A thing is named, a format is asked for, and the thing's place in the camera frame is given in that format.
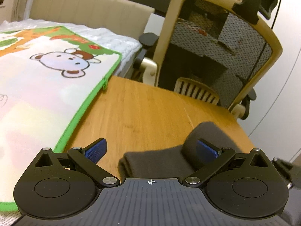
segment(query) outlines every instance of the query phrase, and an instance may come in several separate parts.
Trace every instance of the white blanket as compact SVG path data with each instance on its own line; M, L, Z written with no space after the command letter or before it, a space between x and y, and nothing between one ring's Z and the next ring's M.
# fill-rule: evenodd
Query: white blanket
M74 25L66 23L49 22L44 20L27 19L20 22L4 21L0 25L2 31L16 31L23 29L46 28L62 25L76 34L95 42L107 49L111 49L122 54L122 60L113 75L117 76L130 58L139 51L141 44L131 37L114 34L106 28L92 29L84 25Z

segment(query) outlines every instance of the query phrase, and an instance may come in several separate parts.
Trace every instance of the white wall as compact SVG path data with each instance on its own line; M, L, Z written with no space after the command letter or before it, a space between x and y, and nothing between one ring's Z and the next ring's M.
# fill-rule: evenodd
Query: white wall
M301 148L301 56L279 98L250 139L272 159L290 161Z
M283 47L283 53L275 65L254 87L257 100L251 103L250 115L239 124L250 135L269 111L281 92L301 48L301 0L282 0L274 32Z

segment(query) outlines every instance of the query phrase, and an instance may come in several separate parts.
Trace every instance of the crosshair marking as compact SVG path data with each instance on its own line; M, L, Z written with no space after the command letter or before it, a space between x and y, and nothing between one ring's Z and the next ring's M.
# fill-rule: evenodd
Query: crosshair marking
M154 180L149 180L147 183L148 183L148 184L155 184L156 181L154 181Z

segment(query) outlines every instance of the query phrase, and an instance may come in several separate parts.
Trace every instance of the blue gripper pad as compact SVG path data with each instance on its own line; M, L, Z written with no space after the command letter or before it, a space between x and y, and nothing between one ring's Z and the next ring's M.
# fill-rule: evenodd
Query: blue gripper pad
M214 150L201 140L197 141L196 146L197 157L205 165L219 156L218 151Z
M83 155L90 161L97 163L104 157L107 151L107 142L104 138L100 138L82 149Z

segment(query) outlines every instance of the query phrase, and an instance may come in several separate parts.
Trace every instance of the cartoon bear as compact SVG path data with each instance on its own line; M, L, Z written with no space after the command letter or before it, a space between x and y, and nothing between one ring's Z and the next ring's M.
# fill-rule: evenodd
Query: cartoon bear
M101 63L92 54L74 48L64 52L39 53L30 59L40 61L48 68L61 70L62 76L67 78L82 77L86 74L84 69L87 69L90 63Z

